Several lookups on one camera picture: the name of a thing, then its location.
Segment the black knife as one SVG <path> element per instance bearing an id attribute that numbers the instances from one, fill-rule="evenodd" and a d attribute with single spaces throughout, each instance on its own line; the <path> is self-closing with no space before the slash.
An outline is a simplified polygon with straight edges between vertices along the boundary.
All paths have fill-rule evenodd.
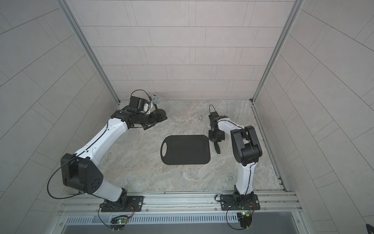
<path id="1" fill-rule="evenodd" d="M 214 145 L 214 149 L 215 149 L 216 153 L 217 153 L 217 154 L 221 154 L 221 150 L 220 150 L 220 147 L 219 147 L 218 142 L 215 141 L 215 142 L 213 143 L 213 145 Z"/>

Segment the black cutting board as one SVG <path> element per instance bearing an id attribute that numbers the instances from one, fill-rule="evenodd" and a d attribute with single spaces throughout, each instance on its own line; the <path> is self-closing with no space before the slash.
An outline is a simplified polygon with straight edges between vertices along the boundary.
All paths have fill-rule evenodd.
<path id="1" fill-rule="evenodd" d="M 173 135 L 164 139 L 160 149 L 166 165 L 200 165 L 210 162 L 210 147 L 205 135 Z"/>

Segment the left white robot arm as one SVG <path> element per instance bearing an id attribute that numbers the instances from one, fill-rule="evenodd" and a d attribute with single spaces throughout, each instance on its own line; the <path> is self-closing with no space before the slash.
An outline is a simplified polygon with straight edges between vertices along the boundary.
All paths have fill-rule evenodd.
<path id="1" fill-rule="evenodd" d="M 135 125 L 147 130 L 166 119 L 166 112 L 162 109 L 149 114 L 117 110 L 84 147 L 61 158 L 63 184 L 109 202 L 127 203 L 127 191 L 107 181 L 97 166 L 107 150 L 127 130 Z"/>

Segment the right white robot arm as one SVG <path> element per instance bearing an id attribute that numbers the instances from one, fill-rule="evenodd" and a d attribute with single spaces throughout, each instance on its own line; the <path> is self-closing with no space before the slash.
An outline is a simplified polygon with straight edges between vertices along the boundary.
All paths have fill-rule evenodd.
<path id="1" fill-rule="evenodd" d="M 210 117 L 208 139 L 213 142 L 217 154 L 221 153 L 219 142 L 231 137 L 232 150 L 238 163 L 238 178 L 234 187 L 237 197 L 253 193 L 253 180 L 256 165 L 263 151 L 253 126 L 240 126 L 227 116 Z"/>

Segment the right green circuit board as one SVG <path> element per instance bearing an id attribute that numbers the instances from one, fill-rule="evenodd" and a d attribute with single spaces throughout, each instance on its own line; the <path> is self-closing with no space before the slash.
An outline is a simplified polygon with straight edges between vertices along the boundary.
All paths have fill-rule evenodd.
<path id="1" fill-rule="evenodd" d="M 237 213 L 237 218 L 242 229 L 249 228 L 253 221 L 253 216 L 250 213 Z"/>

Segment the green circuit board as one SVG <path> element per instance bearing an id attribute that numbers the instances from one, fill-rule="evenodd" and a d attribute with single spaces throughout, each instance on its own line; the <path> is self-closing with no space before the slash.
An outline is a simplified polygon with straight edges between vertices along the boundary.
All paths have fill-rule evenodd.
<path id="1" fill-rule="evenodd" d="M 250 213 L 237 213 L 237 218 L 242 229 L 249 228 L 253 221 L 253 216 Z"/>
<path id="2" fill-rule="evenodd" d="M 110 221 L 110 227 L 114 230 L 121 231 L 124 229 L 128 221 L 129 217 L 127 215 L 115 216 Z"/>

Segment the left green circuit board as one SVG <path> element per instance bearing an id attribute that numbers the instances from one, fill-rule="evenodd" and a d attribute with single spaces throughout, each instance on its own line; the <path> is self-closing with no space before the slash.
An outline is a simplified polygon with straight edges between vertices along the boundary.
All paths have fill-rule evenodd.
<path id="1" fill-rule="evenodd" d="M 129 217 L 127 215 L 115 216 L 110 221 L 110 227 L 114 230 L 121 231 L 124 229 L 128 221 Z"/>

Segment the black microphone stand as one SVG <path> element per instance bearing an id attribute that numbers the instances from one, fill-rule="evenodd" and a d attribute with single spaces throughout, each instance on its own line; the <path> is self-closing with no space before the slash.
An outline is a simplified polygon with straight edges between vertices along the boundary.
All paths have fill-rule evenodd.
<path id="1" fill-rule="evenodd" d="M 154 117 L 157 120 L 157 122 L 163 122 L 167 119 L 167 115 L 165 110 L 159 109 L 157 105 L 154 105 L 155 110 L 153 111 Z"/>

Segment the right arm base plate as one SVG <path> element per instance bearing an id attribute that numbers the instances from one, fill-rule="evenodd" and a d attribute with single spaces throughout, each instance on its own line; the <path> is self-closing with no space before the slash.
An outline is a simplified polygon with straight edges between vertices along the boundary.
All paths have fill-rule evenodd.
<path id="1" fill-rule="evenodd" d="M 217 194 L 214 198 L 220 203 L 222 211 L 227 210 L 260 210 L 258 196 L 254 193 L 248 195 L 223 195 Z"/>

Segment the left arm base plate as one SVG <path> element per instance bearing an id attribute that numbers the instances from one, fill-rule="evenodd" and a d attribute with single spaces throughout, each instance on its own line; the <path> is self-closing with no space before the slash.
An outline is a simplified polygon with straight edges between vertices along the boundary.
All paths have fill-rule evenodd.
<path id="1" fill-rule="evenodd" d="M 140 212 L 144 198 L 144 196 L 127 196 L 117 202 L 104 200 L 100 208 L 102 212 Z"/>

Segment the aluminium rail frame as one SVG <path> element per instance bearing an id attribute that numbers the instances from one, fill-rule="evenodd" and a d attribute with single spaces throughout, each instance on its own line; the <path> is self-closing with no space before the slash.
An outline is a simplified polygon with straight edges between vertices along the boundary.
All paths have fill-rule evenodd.
<path id="1" fill-rule="evenodd" d="M 144 192 L 129 193 L 128 196 L 144 196 L 143 206 L 137 215 L 145 214 L 184 214 L 218 213 L 221 205 L 214 198 L 217 194 L 232 195 L 223 192 Z M 301 212 L 302 206 L 294 192 L 284 190 L 255 191 L 260 203 L 256 212 Z"/>

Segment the left corner aluminium post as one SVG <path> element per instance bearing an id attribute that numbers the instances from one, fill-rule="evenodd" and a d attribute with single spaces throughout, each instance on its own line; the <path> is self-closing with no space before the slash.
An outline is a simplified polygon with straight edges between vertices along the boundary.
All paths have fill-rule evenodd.
<path id="1" fill-rule="evenodd" d="M 78 41 L 80 42 L 81 46 L 83 47 L 84 51 L 86 52 L 90 62 L 92 63 L 93 67 L 95 68 L 96 72 L 98 73 L 99 77 L 102 79 L 106 87 L 108 88 L 110 94 L 114 98 L 114 100 L 117 102 L 117 104 L 120 104 L 120 99 L 118 98 L 113 86 L 110 84 L 110 81 L 108 77 L 106 76 L 102 66 L 100 65 L 96 55 L 94 54 L 91 46 L 89 45 L 86 37 L 83 34 L 83 31 L 81 30 L 77 20 L 75 19 L 71 9 L 69 8 L 66 1 L 63 0 L 57 0 L 56 1 L 58 6 L 60 7 L 63 15 L 65 16 L 67 22 L 69 23 L 70 27 L 72 28 L 73 32 L 75 33 Z"/>

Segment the corner aluminium post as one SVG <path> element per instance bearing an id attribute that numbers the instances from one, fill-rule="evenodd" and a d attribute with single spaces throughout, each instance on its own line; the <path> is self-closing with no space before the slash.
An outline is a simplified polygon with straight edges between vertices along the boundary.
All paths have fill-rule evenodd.
<path id="1" fill-rule="evenodd" d="M 273 66 L 274 66 L 274 64 L 277 60 L 277 57 L 279 56 L 280 51 L 281 51 L 289 33 L 290 33 L 290 30 L 291 30 L 291 28 L 292 28 L 292 26 L 293 26 L 293 24 L 294 24 L 294 22 L 297 18 L 297 15 L 301 10 L 303 2 L 304 2 L 303 0 L 296 0 L 294 2 L 293 6 L 291 8 L 290 14 L 289 14 L 289 16 L 288 16 L 288 18 L 285 22 L 284 28 L 283 28 L 283 30 L 282 30 L 282 32 L 279 36 L 279 39 L 277 41 L 277 44 L 274 48 L 274 51 L 273 51 L 273 53 L 270 57 L 270 60 L 267 64 L 267 66 L 266 66 L 264 74 L 263 74 L 263 76 L 260 80 L 259 86 L 258 86 L 253 98 L 251 99 L 252 104 L 255 104 L 257 99 L 259 98 L 260 93 L 265 86 L 266 80 L 269 77 L 271 69 L 273 68 Z"/>
<path id="2" fill-rule="evenodd" d="M 114 98 L 114 100 L 117 102 L 117 104 L 120 104 L 120 99 L 118 98 L 113 86 L 110 84 L 110 81 L 108 77 L 106 76 L 102 66 L 100 65 L 96 55 L 94 54 L 91 46 L 89 45 L 86 37 L 83 34 L 83 31 L 81 30 L 77 20 L 75 19 L 71 9 L 69 8 L 66 1 L 63 0 L 57 0 L 56 1 L 58 6 L 60 7 L 63 15 L 65 16 L 67 22 L 69 23 L 70 27 L 72 28 L 73 32 L 75 33 L 78 41 L 80 42 L 81 46 L 83 47 L 84 51 L 86 52 L 90 62 L 92 63 L 93 67 L 95 68 L 96 72 L 98 73 L 99 77 L 102 79 L 106 87 L 108 88 L 110 94 Z"/>

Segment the right corner aluminium post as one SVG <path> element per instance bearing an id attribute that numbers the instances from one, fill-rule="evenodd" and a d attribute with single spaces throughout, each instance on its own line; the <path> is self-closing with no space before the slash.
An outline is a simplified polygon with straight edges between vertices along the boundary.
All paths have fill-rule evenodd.
<path id="1" fill-rule="evenodd" d="M 289 14 L 289 16 L 288 16 L 288 18 L 285 22 L 284 28 L 283 28 L 283 30 L 282 30 L 282 32 L 279 36 L 279 39 L 277 41 L 277 44 L 274 48 L 274 51 L 273 51 L 273 53 L 270 57 L 270 60 L 267 64 L 267 66 L 266 66 L 264 74 L 263 74 L 263 76 L 260 80 L 259 86 L 258 86 L 253 98 L 251 99 L 252 104 L 255 104 L 257 99 L 259 98 L 260 93 L 265 86 L 266 80 L 269 77 L 271 69 L 273 68 L 273 66 L 274 66 L 274 64 L 277 60 L 277 57 L 279 56 L 280 51 L 281 51 L 289 33 L 290 33 L 290 30 L 291 30 L 291 28 L 292 28 L 292 26 L 293 26 L 293 24 L 294 24 L 294 22 L 297 18 L 297 15 L 301 10 L 303 2 L 304 2 L 303 0 L 296 0 L 294 2 L 293 6 L 291 8 L 290 14 Z"/>

